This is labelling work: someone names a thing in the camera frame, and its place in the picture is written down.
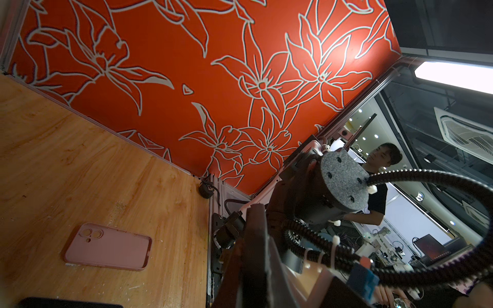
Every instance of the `black phone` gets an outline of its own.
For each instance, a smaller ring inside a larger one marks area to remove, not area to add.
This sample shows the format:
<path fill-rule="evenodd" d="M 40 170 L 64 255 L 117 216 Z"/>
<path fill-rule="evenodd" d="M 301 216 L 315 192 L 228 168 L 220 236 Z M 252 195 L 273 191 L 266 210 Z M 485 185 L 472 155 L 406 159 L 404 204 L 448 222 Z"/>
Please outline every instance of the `black phone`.
<path fill-rule="evenodd" d="M 123 308 L 122 305 L 27 297 L 19 302 L 19 308 Z"/>

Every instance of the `fluorescent light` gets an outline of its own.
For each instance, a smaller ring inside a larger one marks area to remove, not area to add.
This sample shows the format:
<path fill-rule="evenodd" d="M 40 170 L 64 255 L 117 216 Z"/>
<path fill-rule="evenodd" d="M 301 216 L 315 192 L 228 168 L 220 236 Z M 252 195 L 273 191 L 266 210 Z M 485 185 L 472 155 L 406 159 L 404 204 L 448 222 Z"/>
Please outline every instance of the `fluorescent light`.
<path fill-rule="evenodd" d="M 427 61 L 421 64 L 414 73 L 417 78 L 493 94 L 493 68 Z"/>

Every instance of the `man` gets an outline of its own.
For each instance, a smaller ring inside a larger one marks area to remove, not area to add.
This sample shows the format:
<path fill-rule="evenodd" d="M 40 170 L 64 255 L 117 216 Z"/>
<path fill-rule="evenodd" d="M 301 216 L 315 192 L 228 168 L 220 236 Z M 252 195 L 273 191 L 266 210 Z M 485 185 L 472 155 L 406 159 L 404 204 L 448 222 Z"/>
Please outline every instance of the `man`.
<path fill-rule="evenodd" d="M 369 174 L 380 172 L 382 167 L 390 167 L 402 160 L 402 153 L 399 148 L 392 143 L 384 143 L 371 151 L 366 159 L 366 163 L 361 166 Z M 350 213 L 344 219 L 367 225 L 380 225 L 385 215 L 385 205 L 387 202 L 387 185 L 377 185 L 377 192 L 368 198 L 369 214 Z"/>

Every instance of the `monitor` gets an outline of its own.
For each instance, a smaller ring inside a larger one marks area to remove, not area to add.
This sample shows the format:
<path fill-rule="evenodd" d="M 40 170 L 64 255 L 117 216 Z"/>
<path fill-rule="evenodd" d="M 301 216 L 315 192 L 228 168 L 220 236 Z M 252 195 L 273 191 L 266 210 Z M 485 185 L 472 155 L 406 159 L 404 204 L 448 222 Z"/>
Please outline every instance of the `monitor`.
<path fill-rule="evenodd" d="M 450 251 L 440 244 L 430 234 L 414 241 L 414 244 L 428 257 L 431 261 L 436 261 L 450 254 Z"/>

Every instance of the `orange wall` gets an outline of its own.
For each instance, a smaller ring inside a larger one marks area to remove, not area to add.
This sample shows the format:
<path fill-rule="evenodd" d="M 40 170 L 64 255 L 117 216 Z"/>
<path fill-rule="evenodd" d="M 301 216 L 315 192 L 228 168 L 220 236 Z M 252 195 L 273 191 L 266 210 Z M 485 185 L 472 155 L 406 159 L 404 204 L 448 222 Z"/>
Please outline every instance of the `orange wall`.
<path fill-rule="evenodd" d="M 379 0 L 31 0 L 10 73 L 251 194 L 399 56 Z"/>

